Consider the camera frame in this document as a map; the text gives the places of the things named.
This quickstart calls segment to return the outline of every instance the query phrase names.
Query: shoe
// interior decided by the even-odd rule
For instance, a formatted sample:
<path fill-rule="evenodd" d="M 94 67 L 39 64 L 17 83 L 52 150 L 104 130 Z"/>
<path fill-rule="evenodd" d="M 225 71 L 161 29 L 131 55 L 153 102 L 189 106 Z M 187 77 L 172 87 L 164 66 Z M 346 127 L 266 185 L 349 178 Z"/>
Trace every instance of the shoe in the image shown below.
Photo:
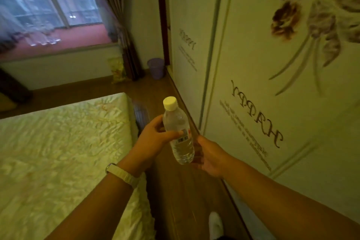
<path fill-rule="evenodd" d="M 221 217 L 214 211 L 212 211 L 209 215 L 209 234 L 210 240 L 216 240 L 224 235 L 224 227 Z"/>

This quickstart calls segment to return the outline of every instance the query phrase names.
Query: mattress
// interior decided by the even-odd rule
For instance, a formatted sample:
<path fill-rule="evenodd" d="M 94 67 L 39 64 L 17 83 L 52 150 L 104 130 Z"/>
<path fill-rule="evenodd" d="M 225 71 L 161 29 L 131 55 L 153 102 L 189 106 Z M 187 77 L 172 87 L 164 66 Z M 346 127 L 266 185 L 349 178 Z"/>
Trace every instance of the mattress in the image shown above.
<path fill-rule="evenodd" d="M 0 239 L 43 239 L 132 148 L 125 93 L 0 120 Z M 113 239 L 155 238 L 143 174 Z"/>

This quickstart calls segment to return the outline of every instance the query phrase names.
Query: barcode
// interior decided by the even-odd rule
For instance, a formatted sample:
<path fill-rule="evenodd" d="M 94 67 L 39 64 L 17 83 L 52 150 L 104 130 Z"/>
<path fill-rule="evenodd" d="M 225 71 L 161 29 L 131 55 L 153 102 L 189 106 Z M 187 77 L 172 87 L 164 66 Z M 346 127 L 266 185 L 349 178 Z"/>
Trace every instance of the barcode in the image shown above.
<path fill-rule="evenodd" d="M 178 142 L 183 142 L 186 141 L 188 139 L 188 136 L 182 137 L 178 139 Z"/>

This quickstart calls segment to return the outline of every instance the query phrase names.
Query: dark red wooden trim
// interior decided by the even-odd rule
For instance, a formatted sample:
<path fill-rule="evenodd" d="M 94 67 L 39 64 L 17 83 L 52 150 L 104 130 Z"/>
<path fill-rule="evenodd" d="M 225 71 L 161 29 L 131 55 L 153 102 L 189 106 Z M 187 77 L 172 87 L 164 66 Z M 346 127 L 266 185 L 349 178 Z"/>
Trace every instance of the dark red wooden trim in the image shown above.
<path fill-rule="evenodd" d="M 164 51 L 165 65 L 170 65 L 169 41 L 167 37 L 166 1 L 159 0 L 160 25 L 162 35 L 162 47 Z"/>

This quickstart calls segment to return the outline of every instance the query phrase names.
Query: wooden floor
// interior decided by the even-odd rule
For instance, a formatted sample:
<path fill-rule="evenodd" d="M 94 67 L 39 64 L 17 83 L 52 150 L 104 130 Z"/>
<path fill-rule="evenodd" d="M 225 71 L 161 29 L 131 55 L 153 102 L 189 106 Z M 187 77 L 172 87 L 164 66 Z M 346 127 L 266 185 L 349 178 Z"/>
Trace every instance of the wooden floor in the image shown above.
<path fill-rule="evenodd" d="M 111 84 L 110 77 L 65 84 L 34 91 L 31 102 L 0 113 L 0 119 L 126 92 L 137 105 L 145 106 L 152 119 L 164 113 L 162 100 L 179 95 L 169 76 L 153 80 L 149 75 L 136 82 Z M 192 133 L 197 131 L 191 125 Z M 179 165 L 167 145 L 146 172 L 151 213 L 155 218 L 157 239 L 208 240 L 208 218 L 216 211 L 223 219 L 225 234 L 249 239 L 243 222 L 226 188 L 219 179 L 189 165 Z"/>

